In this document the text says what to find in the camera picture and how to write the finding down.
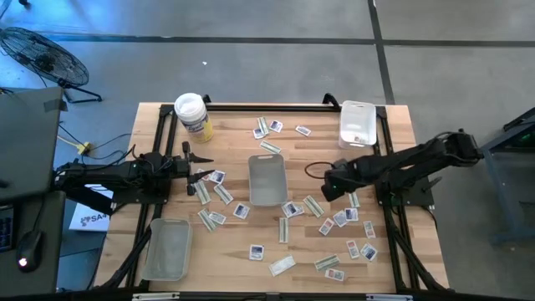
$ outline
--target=fan stand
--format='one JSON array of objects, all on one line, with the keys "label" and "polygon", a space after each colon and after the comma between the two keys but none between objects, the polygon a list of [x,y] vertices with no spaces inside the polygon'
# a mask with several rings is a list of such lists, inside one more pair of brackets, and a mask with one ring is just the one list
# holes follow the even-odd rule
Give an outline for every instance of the fan stand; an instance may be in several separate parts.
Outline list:
[{"label": "fan stand", "polygon": [[81,92],[84,92],[86,94],[90,94],[90,95],[93,95],[93,96],[96,96],[97,98],[95,99],[82,99],[82,100],[73,100],[69,94],[67,93],[67,91],[64,91],[64,95],[65,95],[65,98],[67,99],[67,101],[70,103],[70,104],[79,104],[79,103],[84,103],[84,102],[93,102],[93,101],[102,101],[102,97],[100,97],[100,95],[96,94],[96,93],[93,93],[91,91],[88,91],[86,89],[81,89],[79,87],[75,87],[69,83],[67,83],[64,79],[60,79],[58,81],[58,85],[63,88],[63,89],[75,89],[75,90],[78,90],[78,91],[81,91]]}]

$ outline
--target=fan grille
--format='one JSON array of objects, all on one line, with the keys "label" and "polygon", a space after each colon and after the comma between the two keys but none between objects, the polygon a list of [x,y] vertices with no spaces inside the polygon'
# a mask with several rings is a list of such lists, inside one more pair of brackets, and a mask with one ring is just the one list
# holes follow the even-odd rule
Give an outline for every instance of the fan grille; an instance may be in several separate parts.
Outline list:
[{"label": "fan grille", "polygon": [[24,67],[54,83],[74,87],[89,82],[89,72],[71,53],[49,39],[24,28],[0,32],[0,46]]}]

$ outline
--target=white plastic container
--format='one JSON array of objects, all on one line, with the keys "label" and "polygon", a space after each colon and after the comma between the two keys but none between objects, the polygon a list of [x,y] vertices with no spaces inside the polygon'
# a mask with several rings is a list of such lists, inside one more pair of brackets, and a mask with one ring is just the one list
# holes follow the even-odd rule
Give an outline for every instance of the white plastic container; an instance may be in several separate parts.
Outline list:
[{"label": "white plastic container", "polygon": [[156,218],[141,277],[151,281],[177,281],[186,276],[190,263],[192,231],[186,220]]},{"label": "white plastic container", "polygon": [[175,113],[190,134],[191,140],[204,143],[213,137],[211,121],[200,95],[195,93],[180,95],[175,101]]},{"label": "white plastic container", "polygon": [[345,100],[340,113],[338,144],[342,148],[365,147],[377,141],[375,105]]}]

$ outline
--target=keyboard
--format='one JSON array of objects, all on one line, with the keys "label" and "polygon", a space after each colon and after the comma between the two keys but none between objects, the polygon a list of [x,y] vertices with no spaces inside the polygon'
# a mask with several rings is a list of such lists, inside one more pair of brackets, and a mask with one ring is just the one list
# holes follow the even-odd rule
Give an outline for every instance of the keyboard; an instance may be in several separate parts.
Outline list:
[{"label": "keyboard", "polygon": [[0,252],[13,249],[13,215],[12,205],[0,207]]}]

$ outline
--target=white lid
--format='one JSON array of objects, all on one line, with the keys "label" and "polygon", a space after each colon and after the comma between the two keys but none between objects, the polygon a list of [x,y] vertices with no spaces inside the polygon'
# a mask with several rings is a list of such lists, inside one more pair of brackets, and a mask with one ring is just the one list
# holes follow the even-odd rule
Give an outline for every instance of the white lid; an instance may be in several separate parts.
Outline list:
[{"label": "white lid", "polygon": [[199,120],[205,111],[204,101],[198,94],[182,94],[175,101],[175,112],[182,121],[193,122]]}]

